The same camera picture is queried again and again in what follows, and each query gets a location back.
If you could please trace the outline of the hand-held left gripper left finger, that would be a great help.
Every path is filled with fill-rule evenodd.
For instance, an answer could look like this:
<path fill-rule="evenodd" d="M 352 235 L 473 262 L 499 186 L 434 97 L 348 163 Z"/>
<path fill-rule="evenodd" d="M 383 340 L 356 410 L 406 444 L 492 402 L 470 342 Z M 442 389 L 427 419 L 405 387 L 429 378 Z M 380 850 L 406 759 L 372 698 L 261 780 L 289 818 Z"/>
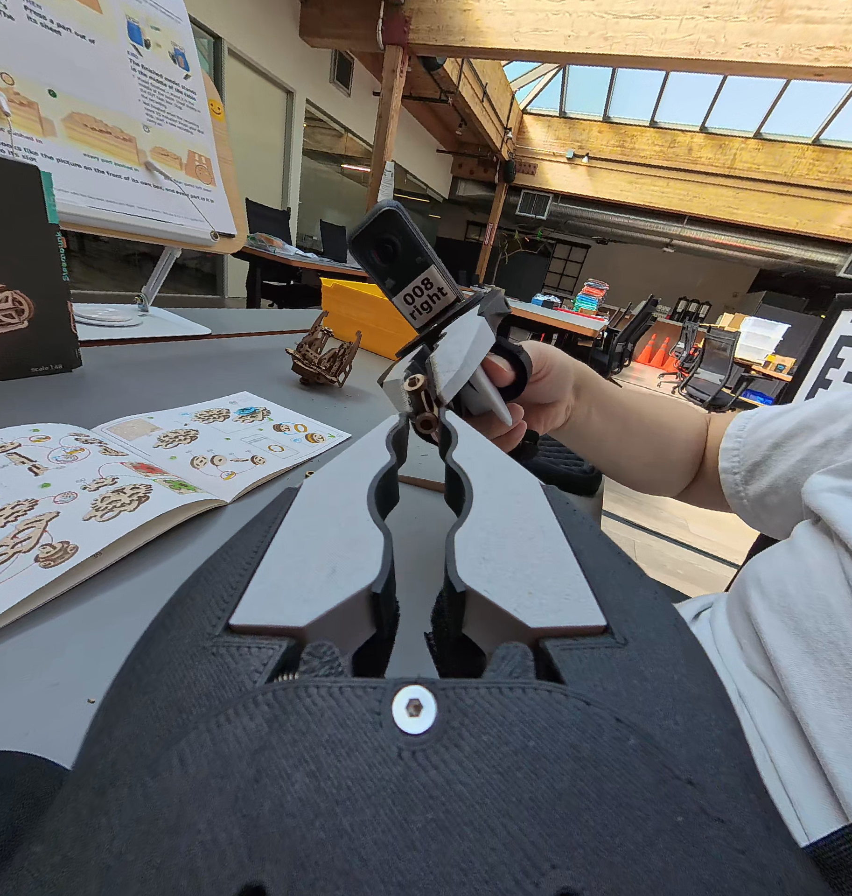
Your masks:
<path fill-rule="evenodd" d="M 384 420 L 299 487 L 230 618 L 233 631 L 390 658 L 399 608 L 386 518 L 399 499 L 408 426 L 403 415 Z"/>

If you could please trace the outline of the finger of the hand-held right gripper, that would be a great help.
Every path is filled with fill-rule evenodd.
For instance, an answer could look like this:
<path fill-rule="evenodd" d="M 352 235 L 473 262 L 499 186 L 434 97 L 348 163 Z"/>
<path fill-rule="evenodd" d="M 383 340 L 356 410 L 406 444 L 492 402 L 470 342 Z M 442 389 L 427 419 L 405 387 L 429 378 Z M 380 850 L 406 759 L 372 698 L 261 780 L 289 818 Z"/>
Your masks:
<path fill-rule="evenodd" d="M 410 374 L 427 374 L 424 358 L 401 358 L 378 380 L 381 389 L 399 413 L 407 413 L 408 410 L 402 383 Z"/>
<path fill-rule="evenodd" d="M 462 392 L 465 409 L 497 409 L 497 390 L 481 370 L 495 339 L 479 314 L 462 315 L 444 330 L 430 354 L 430 382 L 440 407 L 449 407 Z"/>

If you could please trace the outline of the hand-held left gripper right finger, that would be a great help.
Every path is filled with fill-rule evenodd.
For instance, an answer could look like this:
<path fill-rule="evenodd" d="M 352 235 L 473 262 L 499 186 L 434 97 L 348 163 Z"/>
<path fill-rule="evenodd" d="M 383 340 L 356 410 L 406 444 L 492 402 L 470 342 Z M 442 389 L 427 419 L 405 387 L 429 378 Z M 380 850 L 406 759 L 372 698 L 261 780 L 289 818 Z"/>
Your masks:
<path fill-rule="evenodd" d="M 447 533 L 439 666 L 486 666 L 505 643 L 595 636 L 607 622 L 566 535 L 566 497 L 442 410 Z"/>

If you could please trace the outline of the wooden wheel assembly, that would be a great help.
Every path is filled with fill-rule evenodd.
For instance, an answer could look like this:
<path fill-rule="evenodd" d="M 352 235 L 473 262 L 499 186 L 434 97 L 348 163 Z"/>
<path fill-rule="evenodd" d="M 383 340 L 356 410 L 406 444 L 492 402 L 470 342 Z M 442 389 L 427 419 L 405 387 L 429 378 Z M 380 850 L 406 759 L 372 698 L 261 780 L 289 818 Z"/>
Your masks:
<path fill-rule="evenodd" d="M 407 415 L 413 430 L 424 441 L 438 444 L 441 432 L 440 415 L 428 386 L 426 375 L 407 375 L 402 383 L 403 397 L 407 402 Z"/>

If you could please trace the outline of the person's right forearm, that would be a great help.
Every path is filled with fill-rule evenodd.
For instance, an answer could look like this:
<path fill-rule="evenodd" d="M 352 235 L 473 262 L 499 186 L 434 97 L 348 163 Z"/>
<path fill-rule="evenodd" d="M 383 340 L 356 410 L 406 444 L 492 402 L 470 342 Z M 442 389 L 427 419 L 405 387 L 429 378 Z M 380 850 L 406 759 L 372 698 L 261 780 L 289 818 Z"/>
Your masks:
<path fill-rule="evenodd" d="M 707 413 L 657 393 L 629 391 L 581 369 L 569 417 L 555 437 L 631 490 L 729 511 L 719 454 L 738 416 Z"/>

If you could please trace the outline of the grey desk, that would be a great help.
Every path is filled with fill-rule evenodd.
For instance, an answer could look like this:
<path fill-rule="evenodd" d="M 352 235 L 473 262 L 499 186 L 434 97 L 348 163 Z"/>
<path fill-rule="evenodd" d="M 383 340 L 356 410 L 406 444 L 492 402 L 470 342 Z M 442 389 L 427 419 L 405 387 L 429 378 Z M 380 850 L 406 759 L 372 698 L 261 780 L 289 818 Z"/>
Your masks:
<path fill-rule="evenodd" d="M 304 389 L 287 363 L 290 336 L 162 342 L 83 351 L 75 373 L 0 383 L 0 429 L 81 427 L 252 392 L 352 435 L 338 449 L 245 497 L 204 511 L 0 629 L 0 750 L 70 767 L 112 679 L 137 640 L 197 568 L 302 471 L 320 470 L 390 417 L 377 384 L 387 361 L 365 352 L 350 384 Z"/>

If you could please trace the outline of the person's right hand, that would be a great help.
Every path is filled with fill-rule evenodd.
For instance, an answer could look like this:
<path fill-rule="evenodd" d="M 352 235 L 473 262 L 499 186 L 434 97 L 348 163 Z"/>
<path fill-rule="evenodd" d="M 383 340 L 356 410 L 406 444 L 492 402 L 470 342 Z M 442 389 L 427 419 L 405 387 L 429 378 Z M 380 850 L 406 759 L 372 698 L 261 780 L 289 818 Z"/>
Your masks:
<path fill-rule="evenodd" d="M 527 431 L 547 434 L 564 427 L 576 403 L 577 360 L 545 344 L 528 341 L 520 347 L 529 355 L 532 375 L 524 391 L 508 403 L 511 421 L 504 423 L 493 412 L 468 415 L 465 420 L 505 453 L 523 442 Z"/>

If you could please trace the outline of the yellow plastic bin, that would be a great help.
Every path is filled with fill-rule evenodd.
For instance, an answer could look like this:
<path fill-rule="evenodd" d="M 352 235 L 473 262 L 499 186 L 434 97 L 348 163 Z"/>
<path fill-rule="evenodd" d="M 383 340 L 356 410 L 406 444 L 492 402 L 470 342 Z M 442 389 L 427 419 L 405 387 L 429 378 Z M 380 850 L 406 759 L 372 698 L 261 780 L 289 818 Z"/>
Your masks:
<path fill-rule="evenodd" d="M 343 342 L 362 333 L 361 348 L 394 360 L 398 350 L 417 337 L 410 325 L 377 285 L 359 280 L 321 277 L 321 308 L 325 324 Z"/>

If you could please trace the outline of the partly built wooden model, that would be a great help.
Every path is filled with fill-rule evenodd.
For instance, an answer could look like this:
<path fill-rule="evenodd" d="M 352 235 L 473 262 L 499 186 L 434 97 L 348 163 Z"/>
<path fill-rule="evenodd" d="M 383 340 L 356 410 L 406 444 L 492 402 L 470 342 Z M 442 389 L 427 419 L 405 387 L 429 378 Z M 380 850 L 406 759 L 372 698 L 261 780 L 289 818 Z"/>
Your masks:
<path fill-rule="evenodd" d="M 339 341 L 329 348 L 334 331 L 324 324 L 329 312 L 322 310 L 293 349 L 286 349 L 292 361 L 292 370 L 306 386 L 331 385 L 342 387 L 348 379 L 363 333 L 357 330 L 352 342 Z"/>

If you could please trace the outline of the wooden background table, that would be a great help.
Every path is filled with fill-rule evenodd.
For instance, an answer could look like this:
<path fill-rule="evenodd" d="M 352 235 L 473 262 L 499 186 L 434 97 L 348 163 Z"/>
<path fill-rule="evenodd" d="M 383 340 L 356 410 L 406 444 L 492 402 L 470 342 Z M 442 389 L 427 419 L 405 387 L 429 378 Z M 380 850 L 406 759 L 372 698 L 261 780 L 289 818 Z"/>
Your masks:
<path fill-rule="evenodd" d="M 232 257 L 249 264 L 246 276 L 247 309 L 260 309 L 262 303 L 278 309 L 321 307 L 321 277 L 366 280 L 366 273 L 347 264 L 286 257 L 246 245 Z"/>

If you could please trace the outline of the white background table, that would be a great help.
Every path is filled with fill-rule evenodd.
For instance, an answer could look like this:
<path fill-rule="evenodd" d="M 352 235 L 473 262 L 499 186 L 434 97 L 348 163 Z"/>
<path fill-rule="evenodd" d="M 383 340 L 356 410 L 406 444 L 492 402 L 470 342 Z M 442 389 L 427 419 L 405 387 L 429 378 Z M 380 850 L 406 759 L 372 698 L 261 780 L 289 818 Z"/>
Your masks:
<path fill-rule="evenodd" d="M 519 321 L 530 321 L 545 328 L 563 330 L 590 339 L 598 338 L 607 328 L 604 318 L 579 315 L 533 305 L 509 297 L 511 315 Z"/>

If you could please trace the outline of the instruction booklet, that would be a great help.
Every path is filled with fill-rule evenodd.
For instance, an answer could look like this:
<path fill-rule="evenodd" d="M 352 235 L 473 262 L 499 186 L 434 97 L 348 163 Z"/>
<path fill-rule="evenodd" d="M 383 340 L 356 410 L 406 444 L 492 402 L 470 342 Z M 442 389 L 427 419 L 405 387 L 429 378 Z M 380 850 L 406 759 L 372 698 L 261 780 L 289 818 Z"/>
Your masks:
<path fill-rule="evenodd" d="M 250 392 L 0 429 L 0 629 L 350 436 Z"/>

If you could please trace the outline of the white board stand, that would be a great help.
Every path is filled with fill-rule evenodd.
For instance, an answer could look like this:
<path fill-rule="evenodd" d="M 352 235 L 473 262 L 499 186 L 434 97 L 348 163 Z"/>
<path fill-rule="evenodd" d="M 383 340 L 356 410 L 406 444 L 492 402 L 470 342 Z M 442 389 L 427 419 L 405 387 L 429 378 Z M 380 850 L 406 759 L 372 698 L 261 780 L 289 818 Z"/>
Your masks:
<path fill-rule="evenodd" d="M 167 274 L 180 258 L 182 249 L 164 247 L 147 282 L 133 305 L 72 304 L 77 337 L 85 345 L 94 342 L 144 342 L 210 336 L 211 330 L 183 316 L 154 306 Z"/>

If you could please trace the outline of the person in white shirt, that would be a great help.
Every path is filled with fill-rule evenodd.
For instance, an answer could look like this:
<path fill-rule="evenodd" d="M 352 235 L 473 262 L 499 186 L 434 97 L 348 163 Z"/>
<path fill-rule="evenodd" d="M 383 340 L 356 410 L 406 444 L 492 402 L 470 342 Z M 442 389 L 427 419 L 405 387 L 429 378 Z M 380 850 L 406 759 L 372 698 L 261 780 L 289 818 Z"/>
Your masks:
<path fill-rule="evenodd" d="M 777 543 L 677 609 L 804 847 L 852 823 L 852 386 L 741 412 L 719 473 L 731 509 Z"/>

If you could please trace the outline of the white storage bins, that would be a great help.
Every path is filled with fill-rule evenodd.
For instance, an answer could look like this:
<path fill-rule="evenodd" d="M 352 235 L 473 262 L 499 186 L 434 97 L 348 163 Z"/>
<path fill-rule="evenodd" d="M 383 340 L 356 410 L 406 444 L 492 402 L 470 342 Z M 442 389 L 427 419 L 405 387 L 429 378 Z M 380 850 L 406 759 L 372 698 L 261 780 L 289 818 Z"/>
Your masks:
<path fill-rule="evenodd" d="M 769 355 L 775 354 L 782 338 L 790 330 L 790 323 L 747 316 L 739 327 L 740 336 L 734 349 L 734 358 L 752 364 L 764 364 Z"/>

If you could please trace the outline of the instruction sheet board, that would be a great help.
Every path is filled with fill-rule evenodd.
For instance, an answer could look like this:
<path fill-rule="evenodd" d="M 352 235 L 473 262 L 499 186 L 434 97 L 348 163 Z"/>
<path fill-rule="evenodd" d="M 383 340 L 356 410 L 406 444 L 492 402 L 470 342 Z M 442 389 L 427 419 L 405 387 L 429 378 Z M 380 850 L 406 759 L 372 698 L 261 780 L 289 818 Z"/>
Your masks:
<path fill-rule="evenodd" d="M 0 1 L 0 157 L 70 230 L 229 254 L 247 234 L 223 108 L 179 1 Z"/>

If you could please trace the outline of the black product box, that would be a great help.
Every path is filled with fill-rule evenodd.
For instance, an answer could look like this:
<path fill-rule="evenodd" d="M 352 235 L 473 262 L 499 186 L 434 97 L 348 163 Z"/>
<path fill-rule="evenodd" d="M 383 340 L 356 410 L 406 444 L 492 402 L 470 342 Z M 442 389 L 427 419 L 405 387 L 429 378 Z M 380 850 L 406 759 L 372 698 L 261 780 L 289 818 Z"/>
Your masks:
<path fill-rule="evenodd" d="M 0 156 L 0 382 L 81 366 L 51 175 Z"/>

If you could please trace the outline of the framed marker sign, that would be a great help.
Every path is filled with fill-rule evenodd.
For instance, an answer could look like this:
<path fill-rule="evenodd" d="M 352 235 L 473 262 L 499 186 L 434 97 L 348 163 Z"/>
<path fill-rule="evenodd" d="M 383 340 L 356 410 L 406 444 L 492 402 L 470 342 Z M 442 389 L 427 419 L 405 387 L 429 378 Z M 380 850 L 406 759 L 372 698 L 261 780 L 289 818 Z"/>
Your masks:
<path fill-rule="evenodd" d="M 852 294 L 839 294 L 801 358 L 782 403 L 852 388 Z"/>

